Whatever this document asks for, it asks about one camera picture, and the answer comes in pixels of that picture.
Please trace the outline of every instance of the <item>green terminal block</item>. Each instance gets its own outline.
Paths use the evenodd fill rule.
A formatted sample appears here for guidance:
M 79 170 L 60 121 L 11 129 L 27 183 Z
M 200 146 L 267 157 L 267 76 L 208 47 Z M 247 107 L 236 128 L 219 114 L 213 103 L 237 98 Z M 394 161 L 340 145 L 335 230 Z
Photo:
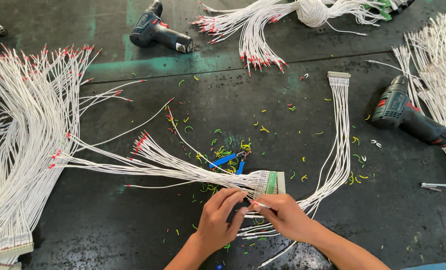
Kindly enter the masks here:
M 273 194 L 275 191 L 275 187 L 276 187 L 276 172 L 270 171 L 268 177 L 268 184 L 266 185 L 266 194 Z

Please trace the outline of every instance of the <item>yellow wire scrap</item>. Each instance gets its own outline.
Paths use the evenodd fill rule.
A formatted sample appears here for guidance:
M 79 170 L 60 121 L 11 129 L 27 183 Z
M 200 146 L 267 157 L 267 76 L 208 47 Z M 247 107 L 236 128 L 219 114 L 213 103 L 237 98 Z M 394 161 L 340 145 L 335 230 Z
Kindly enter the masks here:
M 240 142 L 240 147 L 241 149 L 243 149 L 244 151 L 250 151 L 251 153 L 251 148 L 250 148 L 250 144 L 243 144 L 245 140 L 241 140 Z
M 261 222 L 258 222 L 258 219 L 255 218 L 255 221 L 256 221 L 257 225 L 260 225 L 260 224 L 263 224 L 265 222 L 265 219 L 261 218 Z
M 351 180 L 350 185 L 353 185 L 353 182 L 355 182 L 355 178 L 353 177 L 353 172 L 351 171 L 350 173 L 351 173 L 351 176 L 348 177 L 348 179 Z
M 218 150 L 218 152 L 214 152 L 216 154 L 217 158 L 221 158 L 222 156 L 222 148 L 225 147 L 224 145 L 220 147 L 220 150 Z
M 268 131 L 268 129 L 266 129 L 266 128 L 264 128 L 263 126 L 261 126 L 261 129 L 260 129 L 260 131 L 266 131 L 266 132 L 268 132 L 268 133 L 270 133 L 269 131 Z

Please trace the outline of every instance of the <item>metal terminal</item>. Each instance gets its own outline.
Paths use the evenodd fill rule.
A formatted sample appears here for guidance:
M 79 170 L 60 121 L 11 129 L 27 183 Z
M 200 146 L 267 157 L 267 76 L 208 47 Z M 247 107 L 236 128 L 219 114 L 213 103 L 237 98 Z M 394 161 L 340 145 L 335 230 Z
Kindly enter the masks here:
M 445 183 L 421 183 L 424 187 L 446 187 Z

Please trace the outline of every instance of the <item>wire harness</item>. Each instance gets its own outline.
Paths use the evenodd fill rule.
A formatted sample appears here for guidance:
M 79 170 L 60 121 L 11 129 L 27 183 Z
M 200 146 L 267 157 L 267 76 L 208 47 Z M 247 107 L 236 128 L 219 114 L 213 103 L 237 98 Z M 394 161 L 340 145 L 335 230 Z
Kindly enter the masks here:
M 399 70 L 411 78 L 408 94 L 419 108 L 420 98 L 431 117 L 446 126 L 446 14 L 439 13 L 430 19 L 429 25 L 405 34 L 404 39 L 406 45 L 393 47 L 393 52 L 400 64 Z M 412 64 L 418 76 L 411 74 Z
M 284 16 L 296 11 L 298 19 L 305 25 L 317 28 L 327 23 L 333 30 L 338 32 L 353 33 L 367 36 L 364 33 L 351 31 L 339 31 L 333 28 L 328 19 L 352 14 L 358 24 L 379 26 L 378 20 L 384 20 L 381 14 L 374 14 L 370 8 L 382 10 L 385 3 L 380 0 L 296 0 L 292 3 L 280 4 L 281 0 L 258 0 L 243 9 L 217 10 L 201 1 L 206 11 L 225 13 L 216 16 L 197 16 L 198 20 L 190 22 L 198 25 L 200 32 L 213 36 L 209 44 L 226 40 L 232 34 L 241 29 L 239 54 L 240 59 L 246 62 L 245 68 L 251 76 L 250 67 L 262 70 L 262 66 L 270 67 L 277 65 L 283 72 L 283 66 L 287 65 L 283 59 L 278 57 L 268 46 L 263 29 L 267 23 L 276 23 Z
M 4 47 L 0 54 L 0 266 L 12 267 L 33 251 L 37 225 L 62 168 L 61 152 L 77 146 L 66 133 L 79 135 L 80 116 L 94 104 L 117 96 L 117 88 L 79 97 L 82 77 L 98 55 L 94 47 L 64 48 L 49 56 L 21 57 Z M 140 83 L 143 80 L 127 83 Z
M 333 93 L 336 136 L 333 147 L 321 167 L 315 193 L 304 200 L 297 201 L 301 209 L 307 215 L 311 215 L 311 218 L 315 216 L 320 202 L 343 185 L 348 175 L 350 175 L 350 121 L 348 117 L 348 88 L 350 85 L 350 77 L 351 75 L 349 73 L 328 71 L 328 81 Z M 256 212 L 248 212 L 245 217 L 263 218 L 263 216 Z M 253 239 L 279 235 L 280 233 L 275 229 L 271 229 L 272 227 L 273 225 L 271 223 L 245 227 L 240 229 L 241 232 L 237 236 L 243 236 L 243 239 Z M 280 253 L 263 262 L 259 268 L 285 254 L 296 243 L 296 241 L 293 241 Z

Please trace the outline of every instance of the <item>hand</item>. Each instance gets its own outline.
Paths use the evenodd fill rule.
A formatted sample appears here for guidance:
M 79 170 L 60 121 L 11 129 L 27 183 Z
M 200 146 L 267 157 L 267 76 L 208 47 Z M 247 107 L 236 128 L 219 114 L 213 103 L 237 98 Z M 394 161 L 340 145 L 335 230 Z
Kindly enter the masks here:
M 191 236 L 206 256 L 233 241 L 243 223 L 247 207 L 241 207 L 231 224 L 226 222 L 232 208 L 242 202 L 248 192 L 238 188 L 222 188 L 203 206 L 198 230 Z
M 314 240 L 315 229 L 321 225 L 309 218 L 290 195 L 263 194 L 256 201 L 271 209 L 251 204 L 249 210 L 259 212 L 280 234 L 309 244 Z

